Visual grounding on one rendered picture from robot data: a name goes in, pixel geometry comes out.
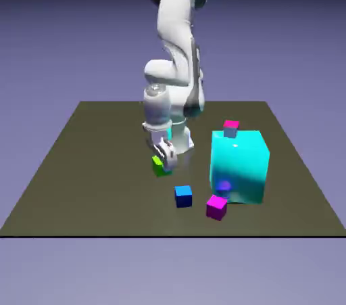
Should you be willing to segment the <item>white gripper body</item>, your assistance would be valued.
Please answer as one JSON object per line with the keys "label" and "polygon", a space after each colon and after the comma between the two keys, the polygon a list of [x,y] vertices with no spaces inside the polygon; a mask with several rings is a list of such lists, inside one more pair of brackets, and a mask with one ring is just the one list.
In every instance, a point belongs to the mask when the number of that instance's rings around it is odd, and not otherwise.
{"label": "white gripper body", "polygon": [[165,172],[171,172],[178,163],[176,150],[171,141],[161,138],[158,144],[153,145],[154,154],[161,160]]}

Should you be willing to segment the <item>small green cube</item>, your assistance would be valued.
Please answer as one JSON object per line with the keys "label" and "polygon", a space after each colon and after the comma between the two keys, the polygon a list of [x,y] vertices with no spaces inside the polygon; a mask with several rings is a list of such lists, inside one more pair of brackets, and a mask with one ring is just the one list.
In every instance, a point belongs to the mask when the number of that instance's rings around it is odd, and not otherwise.
{"label": "small green cube", "polygon": [[172,174],[170,170],[165,170],[162,161],[157,156],[152,156],[152,169],[157,177],[168,176]]}

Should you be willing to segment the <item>small blue cube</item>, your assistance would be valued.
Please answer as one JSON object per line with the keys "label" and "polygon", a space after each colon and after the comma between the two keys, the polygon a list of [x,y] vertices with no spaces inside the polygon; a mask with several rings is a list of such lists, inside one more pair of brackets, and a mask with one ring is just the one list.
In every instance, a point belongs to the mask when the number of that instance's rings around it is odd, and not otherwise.
{"label": "small blue cube", "polygon": [[174,196],[177,208],[188,208],[192,206],[192,190],[189,185],[175,186]]}

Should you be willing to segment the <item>small pink cube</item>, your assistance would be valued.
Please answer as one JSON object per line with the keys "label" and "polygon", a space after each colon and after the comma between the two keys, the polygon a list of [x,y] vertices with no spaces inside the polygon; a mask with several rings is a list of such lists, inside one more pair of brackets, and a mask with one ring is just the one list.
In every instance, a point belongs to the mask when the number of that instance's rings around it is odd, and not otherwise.
{"label": "small pink cube", "polygon": [[223,125],[224,137],[235,138],[239,128],[238,120],[225,120]]}

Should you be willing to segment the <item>small magenta cube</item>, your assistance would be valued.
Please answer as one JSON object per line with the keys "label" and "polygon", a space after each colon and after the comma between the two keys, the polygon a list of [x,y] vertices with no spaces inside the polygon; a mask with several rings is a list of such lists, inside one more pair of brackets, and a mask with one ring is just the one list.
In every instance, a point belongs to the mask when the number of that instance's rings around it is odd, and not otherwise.
{"label": "small magenta cube", "polygon": [[227,211],[227,199],[212,195],[206,203],[206,216],[221,221]]}

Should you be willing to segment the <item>large cyan box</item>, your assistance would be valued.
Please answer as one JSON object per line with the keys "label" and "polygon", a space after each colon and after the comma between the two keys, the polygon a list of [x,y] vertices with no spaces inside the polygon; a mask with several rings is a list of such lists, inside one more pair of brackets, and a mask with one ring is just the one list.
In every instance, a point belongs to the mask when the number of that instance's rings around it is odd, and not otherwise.
{"label": "large cyan box", "polygon": [[270,151],[259,131],[239,131],[235,138],[212,132],[209,183],[212,193],[229,203],[260,204]]}

